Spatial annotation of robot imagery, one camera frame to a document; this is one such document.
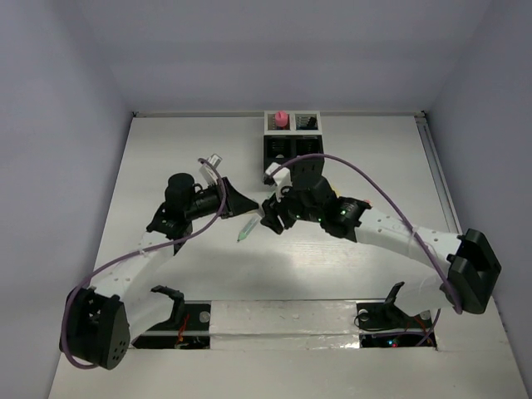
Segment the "pink bottle of pens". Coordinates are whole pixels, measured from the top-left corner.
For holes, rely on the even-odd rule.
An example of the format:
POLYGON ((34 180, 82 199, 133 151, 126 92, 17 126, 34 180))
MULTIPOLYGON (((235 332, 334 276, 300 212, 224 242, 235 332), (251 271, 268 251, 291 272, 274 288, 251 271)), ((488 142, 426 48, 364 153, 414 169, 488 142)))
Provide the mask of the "pink bottle of pens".
POLYGON ((289 115, 285 111, 277 111, 273 115, 273 128, 275 130, 287 130, 289 128, 289 115))

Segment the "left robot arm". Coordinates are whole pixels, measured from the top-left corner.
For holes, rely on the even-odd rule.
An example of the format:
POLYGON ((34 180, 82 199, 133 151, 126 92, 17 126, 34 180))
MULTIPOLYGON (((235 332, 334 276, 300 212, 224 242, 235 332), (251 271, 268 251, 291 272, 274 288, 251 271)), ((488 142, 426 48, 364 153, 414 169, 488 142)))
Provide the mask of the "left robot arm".
POLYGON ((195 220, 227 219, 258 208, 227 178, 202 187, 189 174, 172 175, 138 248, 93 271, 67 296, 60 350, 80 369, 111 370, 149 329, 181 328, 188 318, 184 294, 154 283, 153 275, 197 237, 195 220))

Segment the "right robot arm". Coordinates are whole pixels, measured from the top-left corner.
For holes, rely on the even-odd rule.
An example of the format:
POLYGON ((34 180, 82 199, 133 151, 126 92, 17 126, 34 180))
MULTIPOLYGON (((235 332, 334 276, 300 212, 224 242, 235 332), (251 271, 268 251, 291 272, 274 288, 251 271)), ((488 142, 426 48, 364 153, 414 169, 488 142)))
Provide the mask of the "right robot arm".
POLYGON ((289 188, 282 198, 266 199, 262 209, 262 225, 276 234, 298 221, 317 223, 334 238, 385 249, 432 269, 433 275, 420 283, 400 283, 395 298, 383 304, 382 315, 393 326, 433 308, 482 314, 500 276, 495 251, 476 229, 453 234, 415 226, 332 190, 319 194, 289 188))

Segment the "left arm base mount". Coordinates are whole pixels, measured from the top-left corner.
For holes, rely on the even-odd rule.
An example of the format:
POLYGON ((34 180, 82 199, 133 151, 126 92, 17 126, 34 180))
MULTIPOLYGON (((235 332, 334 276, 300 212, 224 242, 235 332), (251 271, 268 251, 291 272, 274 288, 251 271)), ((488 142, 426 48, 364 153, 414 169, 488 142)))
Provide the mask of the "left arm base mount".
POLYGON ((189 302, 184 294, 173 288, 158 285, 153 294, 172 301, 168 316, 148 328, 131 345, 135 349, 210 349, 209 325, 211 302, 189 302))

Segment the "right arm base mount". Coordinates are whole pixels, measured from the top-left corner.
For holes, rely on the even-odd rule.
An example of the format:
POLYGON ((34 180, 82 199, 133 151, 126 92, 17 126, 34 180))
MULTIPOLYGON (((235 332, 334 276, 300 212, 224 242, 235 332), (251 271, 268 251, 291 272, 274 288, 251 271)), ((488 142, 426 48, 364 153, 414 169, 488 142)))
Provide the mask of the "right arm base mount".
POLYGON ((396 306, 404 284, 396 283, 381 302, 357 303, 353 324, 362 348, 437 347, 432 316, 408 316, 396 306))

